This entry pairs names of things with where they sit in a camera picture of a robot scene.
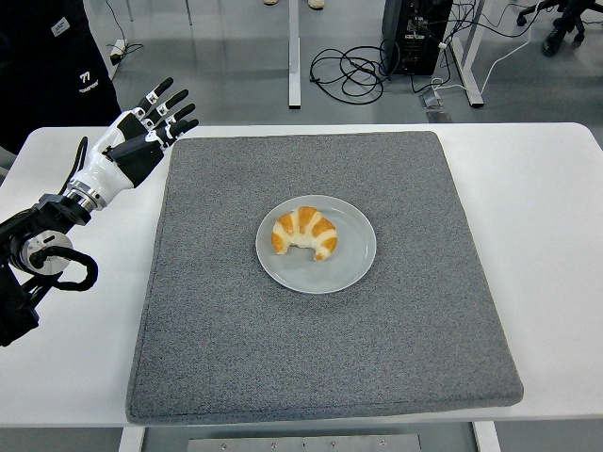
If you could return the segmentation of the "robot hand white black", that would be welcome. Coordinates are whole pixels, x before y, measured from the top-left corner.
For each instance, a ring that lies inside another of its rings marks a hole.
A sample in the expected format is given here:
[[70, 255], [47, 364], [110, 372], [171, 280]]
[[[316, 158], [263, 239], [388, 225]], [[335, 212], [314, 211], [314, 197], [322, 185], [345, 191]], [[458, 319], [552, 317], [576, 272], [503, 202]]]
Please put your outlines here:
[[78, 197], [92, 209], [101, 210], [120, 192], [146, 180], [165, 152], [199, 124], [188, 117], [195, 105], [181, 105], [188, 96], [186, 89], [160, 100], [172, 84], [173, 79], [167, 78], [110, 124], [75, 164], [63, 195]]

